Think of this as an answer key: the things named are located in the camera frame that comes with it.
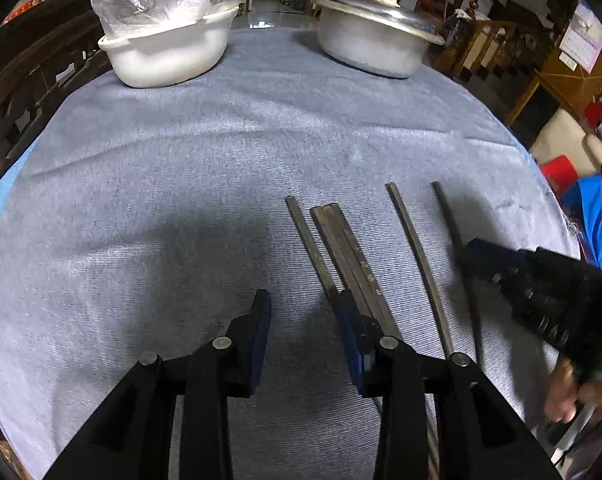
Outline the right hand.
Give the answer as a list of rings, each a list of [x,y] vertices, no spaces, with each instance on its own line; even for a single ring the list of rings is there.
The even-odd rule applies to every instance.
[[[551,422],[566,424],[577,414],[577,404],[594,408],[592,420],[602,420],[602,380],[591,380],[579,386],[572,363],[560,356],[550,375],[544,403],[544,415]]]

